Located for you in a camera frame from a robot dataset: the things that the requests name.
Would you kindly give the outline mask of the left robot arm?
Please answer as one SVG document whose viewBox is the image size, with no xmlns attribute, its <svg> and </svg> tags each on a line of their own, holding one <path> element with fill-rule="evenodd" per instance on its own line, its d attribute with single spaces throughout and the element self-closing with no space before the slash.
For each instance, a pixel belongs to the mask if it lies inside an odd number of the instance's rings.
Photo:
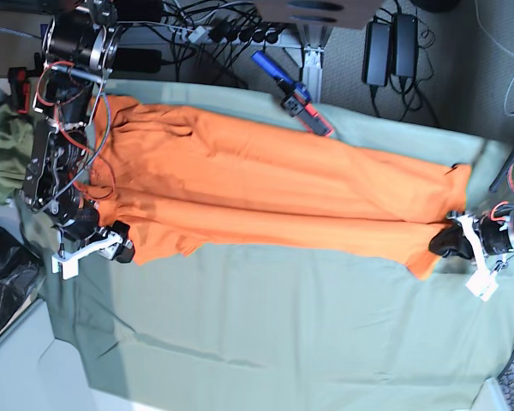
<svg viewBox="0 0 514 411">
<path fill-rule="evenodd" d="M 495 259 L 495 270 L 506 268 L 514 260 L 514 147 L 493 178 L 488 194 L 488 208 L 449 212 L 448 227 L 429 242 L 429 251 L 475 264 Z"/>
</svg>

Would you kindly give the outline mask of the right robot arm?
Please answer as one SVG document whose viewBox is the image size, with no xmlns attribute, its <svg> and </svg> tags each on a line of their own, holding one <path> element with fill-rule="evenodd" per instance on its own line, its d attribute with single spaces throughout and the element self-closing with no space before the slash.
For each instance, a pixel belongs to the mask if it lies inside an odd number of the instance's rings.
<svg viewBox="0 0 514 411">
<path fill-rule="evenodd" d="M 81 250 L 96 247 L 109 260 L 127 264 L 134 257 L 129 226 L 99 222 L 96 200 L 77 182 L 99 158 L 104 143 L 90 147 L 86 128 L 105 103 L 122 29 L 112 1 L 60 1 L 42 40 L 43 71 L 33 110 L 42 115 L 34 130 L 33 150 L 21 189 L 28 209 L 47 215 L 61 241 Z"/>
</svg>

